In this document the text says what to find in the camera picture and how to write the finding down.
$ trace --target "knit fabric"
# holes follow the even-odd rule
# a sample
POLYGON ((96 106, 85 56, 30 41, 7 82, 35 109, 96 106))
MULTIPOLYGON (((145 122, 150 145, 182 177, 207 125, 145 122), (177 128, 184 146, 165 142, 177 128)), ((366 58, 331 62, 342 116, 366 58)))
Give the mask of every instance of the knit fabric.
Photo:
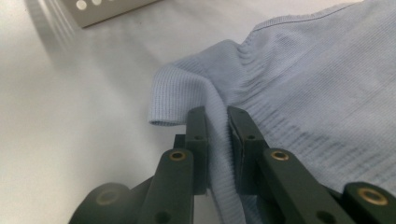
POLYGON ((292 151, 322 184, 366 181, 396 194, 396 1, 366 0, 259 24, 162 68, 149 121, 184 124, 204 105, 209 175, 223 223, 261 223, 236 194, 227 106, 245 109, 270 147, 292 151))

